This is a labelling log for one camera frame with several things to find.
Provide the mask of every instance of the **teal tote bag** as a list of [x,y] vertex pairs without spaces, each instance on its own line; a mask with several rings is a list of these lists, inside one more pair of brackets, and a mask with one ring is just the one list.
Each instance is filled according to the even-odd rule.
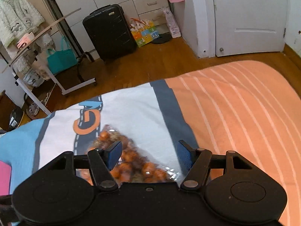
[[[67,50],[64,50],[64,42],[67,44]],[[48,68],[54,75],[77,64],[77,59],[64,36],[61,41],[61,51],[48,49],[47,54]]]

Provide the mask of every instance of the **screw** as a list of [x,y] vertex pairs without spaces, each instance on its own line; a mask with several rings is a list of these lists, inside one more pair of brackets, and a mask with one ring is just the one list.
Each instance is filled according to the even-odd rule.
[[109,189],[109,188],[113,188],[115,186],[116,182],[112,181],[112,180],[105,180],[102,181],[100,186],[105,188],[105,189]]
[[195,188],[199,185],[199,183],[197,181],[194,181],[194,180],[187,180],[183,183],[183,185],[186,188]]

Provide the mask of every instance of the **white plastic bag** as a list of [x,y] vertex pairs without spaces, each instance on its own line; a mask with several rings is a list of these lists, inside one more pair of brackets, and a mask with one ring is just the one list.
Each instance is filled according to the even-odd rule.
[[171,36],[173,38],[181,37],[180,29],[170,9],[168,7],[167,8],[163,7],[162,10],[163,13],[165,14],[167,26],[170,30]]

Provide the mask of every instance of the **white door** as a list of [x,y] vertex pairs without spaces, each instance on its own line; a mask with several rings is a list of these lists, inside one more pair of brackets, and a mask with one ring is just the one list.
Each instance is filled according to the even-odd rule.
[[214,5],[217,56],[283,50],[287,0],[214,0]]

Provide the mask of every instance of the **drawer handle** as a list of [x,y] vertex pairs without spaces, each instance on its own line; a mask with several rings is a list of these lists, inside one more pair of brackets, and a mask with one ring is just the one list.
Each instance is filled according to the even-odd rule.
[[147,3],[148,6],[153,6],[153,5],[157,5],[157,2],[151,2],[151,3]]

